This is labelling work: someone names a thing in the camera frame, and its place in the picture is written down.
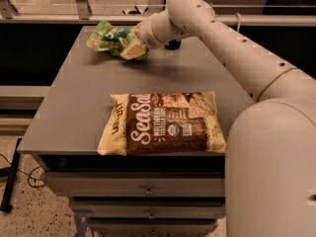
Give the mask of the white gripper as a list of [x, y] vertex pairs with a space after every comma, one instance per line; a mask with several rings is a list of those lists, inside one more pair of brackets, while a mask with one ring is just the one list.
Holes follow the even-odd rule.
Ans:
[[123, 39], [120, 42], [123, 47], [120, 56], [123, 59], [131, 60], [138, 58], [146, 53], [146, 47], [156, 49], [165, 44], [165, 41], [158, 39], [154, 32], [154, 24], [157, 20], [158, 14], [155, 13], [132, 28], [138, 36], [138, 39], [133, 39], [132, 41]]

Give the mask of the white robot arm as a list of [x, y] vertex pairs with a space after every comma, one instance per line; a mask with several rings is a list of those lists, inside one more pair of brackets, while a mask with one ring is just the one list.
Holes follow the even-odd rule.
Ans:
[[255, 102], [227, 139], [227, 237], [316, 237], [316, 80], [218, 21], [202, 0], [170, 0], [136, 31], [149, 48], [199, 38]]

